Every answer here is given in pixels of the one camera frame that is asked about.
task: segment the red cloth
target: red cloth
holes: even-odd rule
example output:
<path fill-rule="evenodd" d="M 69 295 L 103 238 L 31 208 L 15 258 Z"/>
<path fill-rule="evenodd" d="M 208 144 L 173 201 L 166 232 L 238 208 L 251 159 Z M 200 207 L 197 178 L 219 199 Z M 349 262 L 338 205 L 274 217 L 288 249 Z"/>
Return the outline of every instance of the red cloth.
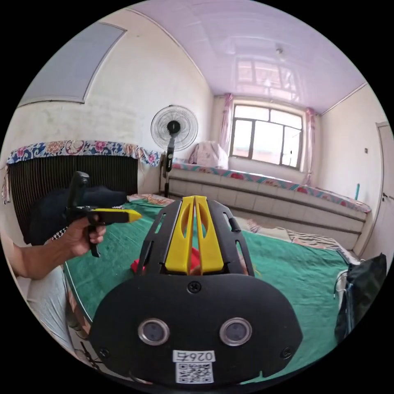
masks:
<path fill-rule="evenodd" d="M 140 261 L 140 259 L 134 260 L 134 263 L 131 264 L 130 268 L 131 270 L 136 273 L 137 272 L 137 268 L 138 268 L 138 262 Z M 200 265 L 200 252 L 195 249 L 192 248 L 192 261 L 191 261 L 191 270 L 193 270 L 194 268 L 198 267 Z"/>

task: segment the number label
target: number label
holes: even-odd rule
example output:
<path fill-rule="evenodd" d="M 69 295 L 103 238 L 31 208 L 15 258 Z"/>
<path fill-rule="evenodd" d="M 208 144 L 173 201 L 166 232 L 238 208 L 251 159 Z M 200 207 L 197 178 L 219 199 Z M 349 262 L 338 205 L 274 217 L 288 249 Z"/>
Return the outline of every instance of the number label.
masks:
<path fill-rule="evenodd" d="M 208 350 L 204 352 L 173 350 L 172 361 L 173 362 L 215 362 L 215 352 L 213 350 Z"/>

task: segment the hand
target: hand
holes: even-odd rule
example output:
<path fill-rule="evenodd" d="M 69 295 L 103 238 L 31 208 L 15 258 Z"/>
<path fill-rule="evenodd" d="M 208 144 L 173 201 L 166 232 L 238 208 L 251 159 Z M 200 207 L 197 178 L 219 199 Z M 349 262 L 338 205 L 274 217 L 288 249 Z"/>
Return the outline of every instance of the hand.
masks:
<path fill-rule="evenodd" d="M 64 235 L 59 239 L 69 248 L 72 257 L 82 256 L 90 251 L 87 228 L 90 226 L 88 218 L 82 218 L 71 223 Z M 96 231 L 90 233 L 91 243 L 99 244 L 104 240 L 105 226 L 97 226 Z"/>

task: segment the white door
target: white door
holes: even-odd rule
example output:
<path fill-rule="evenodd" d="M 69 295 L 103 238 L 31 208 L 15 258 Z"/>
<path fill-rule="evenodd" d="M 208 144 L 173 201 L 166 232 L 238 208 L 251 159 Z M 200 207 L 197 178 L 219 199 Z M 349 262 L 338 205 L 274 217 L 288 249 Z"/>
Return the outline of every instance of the white door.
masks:
<path fill-rule="evenodd" d="M 388 124 L 378 125 L 383 149 L 383 194 L 375 227 L 362 258 L 386 255 L 387 269 L 394 258 L 394 137 Z"/>

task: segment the fan guard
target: fan guard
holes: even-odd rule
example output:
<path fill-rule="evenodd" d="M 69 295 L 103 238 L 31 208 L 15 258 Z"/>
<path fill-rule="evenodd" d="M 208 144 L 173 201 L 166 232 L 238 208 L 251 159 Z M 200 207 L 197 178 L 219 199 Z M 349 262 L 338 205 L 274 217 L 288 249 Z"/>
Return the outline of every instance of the fan guard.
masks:
<path fill-rule="evenodd" d="M 188 148 L 196 139 L 198 132 L 197 118 L 192 111 L 179 105 L 170 105 L 161 109 L 153 118 L 151 135 L 153 141 L 162 149 L 167 149 L 174 130 L 175 151 Z"/>

